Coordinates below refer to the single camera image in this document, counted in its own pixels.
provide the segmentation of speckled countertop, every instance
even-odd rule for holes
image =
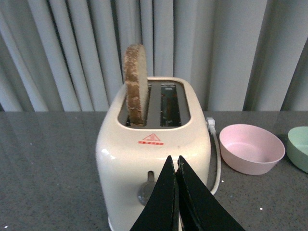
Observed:
[[[0,231],[108,231],[95,162],[105,113],[0,113]],[[308,112],[205,112],[217,131],[236,123],[276,134],[308,126]],[[208,187],[215,178],[212,153]],[[308,174],[283,158],[248,176],[222,162],[215,197],[247,231],[307,231]]]

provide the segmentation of power cord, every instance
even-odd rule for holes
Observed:
[[[220,156],[220,146],[217,139],[217,133],[215,130],[215,120],[211,117],[206,118],[207,121],[207,128],[214,137],[214,143],[216,147],[216,153],[217,153],[217,173],[216,173],[216,180],[215,184],[211,190],[212,195],[214,195],[217,192],[219,183],[220,183],[220,175],[221,175],[221,156]]]

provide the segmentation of bread slice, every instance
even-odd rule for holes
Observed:
[[[127,86],[126,105],[131,126],[146,124],[149,97],[148,74],[144,46],[130,45],[124,55],[124,73]]]

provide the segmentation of toaster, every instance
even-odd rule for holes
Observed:
[[[211,144],[193,88],[176,77],[148,77],[148,88],[145,126],[130,125],[124,84],[98,134],[97,169],[112,231],[130,230],[169,155],[175,167],[182,155],[207,183]]]

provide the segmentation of toaster knob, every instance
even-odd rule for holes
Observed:
[[[148,172],[148,181],[143,183],[139,190],[138,190],[138,200],[140,201],[141,204],[146,206],[148,203],[150,196],[153,192],[153,189],[155,187],[156,181],[154,180],[154,172],[149,171]]]

